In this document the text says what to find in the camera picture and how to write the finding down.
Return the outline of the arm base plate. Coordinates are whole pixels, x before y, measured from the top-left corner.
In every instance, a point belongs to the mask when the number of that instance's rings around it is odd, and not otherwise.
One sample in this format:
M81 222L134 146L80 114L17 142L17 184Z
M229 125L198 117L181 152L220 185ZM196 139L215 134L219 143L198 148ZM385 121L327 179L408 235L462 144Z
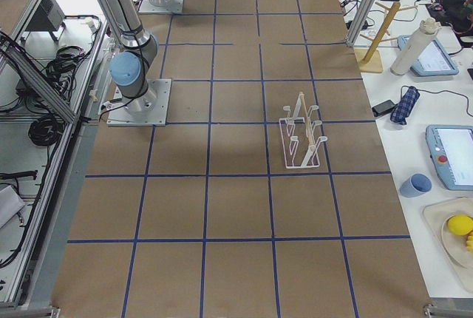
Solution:
M108 113L108 126L165 126L171 93L171 79L148 80L147 93L133 100L117 102Z
M172 15L183 13L184 0L140 0L138 12L148 15Z

